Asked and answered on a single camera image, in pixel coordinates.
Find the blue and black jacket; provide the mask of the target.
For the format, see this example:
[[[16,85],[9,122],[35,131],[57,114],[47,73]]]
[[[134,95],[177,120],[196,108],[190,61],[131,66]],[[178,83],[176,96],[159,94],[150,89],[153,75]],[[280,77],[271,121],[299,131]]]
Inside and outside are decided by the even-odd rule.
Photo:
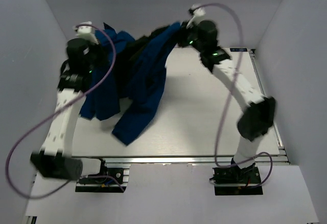
[[[107,24],[103,31],[96,31],[96,38],[108,52],[108,61],[112,61],[113,50],[116,59],[112,70],[109,65],[93,70],[92,85],[107,78],[87,95],[80,116],[109,119],[120,113],[120,100],[128,98],[132,103],[114,125],[112,134],[124,145],[137,139],[157,112],[165,89],[166,60],[177,44],[180,27],[175,22],[139,39],[125,31],[116,32]]]

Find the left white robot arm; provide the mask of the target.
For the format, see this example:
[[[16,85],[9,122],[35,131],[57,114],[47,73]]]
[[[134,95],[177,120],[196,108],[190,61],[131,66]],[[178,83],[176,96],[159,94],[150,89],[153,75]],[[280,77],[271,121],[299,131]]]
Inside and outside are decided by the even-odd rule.
[[[108,177],[108,170],[99,159],[72,157],[73,136],[85,97],[75,99],[91,86],[92,71],[106,62],[106,52],[98,40],[74,38],[67,42],[68,59],[61,66],[57,87],[57,109],[48,135],[30,161],[45,178],[76,181],[90,175],[98,183]]]

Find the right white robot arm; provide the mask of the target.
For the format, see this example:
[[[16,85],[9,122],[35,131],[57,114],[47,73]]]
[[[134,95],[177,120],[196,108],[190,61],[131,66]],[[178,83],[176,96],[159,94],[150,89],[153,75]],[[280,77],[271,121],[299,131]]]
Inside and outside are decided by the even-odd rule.
[[[202,20],[199,23],[184,21],[178,45],[194,48],[199,53],[202,65],[229,90],[217,131],[218,138],[232,98],[242,110],[237,122],[240,141],[231,161],[233,168],[230,170],[231,178],[241,183],[249,177],[248,168],[253,166],[259,145],[273,126],[276,100],[271,96],[264,96],[250,84],[239,72],[242,56],[239,55],[237,63],[233,62],[231,56],[218,45],[217,37],[218,29],[211,20]]]

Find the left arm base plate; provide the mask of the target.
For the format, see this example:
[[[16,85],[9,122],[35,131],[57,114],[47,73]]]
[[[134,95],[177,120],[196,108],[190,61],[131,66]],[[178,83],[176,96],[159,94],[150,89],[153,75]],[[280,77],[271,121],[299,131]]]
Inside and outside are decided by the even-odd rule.
[[[78,193],[123,193],[129,181],[129,165],[100,160],[99,170],[83,170],[76,182]]]

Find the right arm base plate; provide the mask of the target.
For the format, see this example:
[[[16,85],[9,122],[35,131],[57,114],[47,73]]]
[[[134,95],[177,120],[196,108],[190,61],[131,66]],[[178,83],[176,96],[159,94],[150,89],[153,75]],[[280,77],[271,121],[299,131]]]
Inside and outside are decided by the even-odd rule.
[[[213,171],[209,182],[216,196],[263,195],[261,176],[255,164],[243,169],[216,167]]]

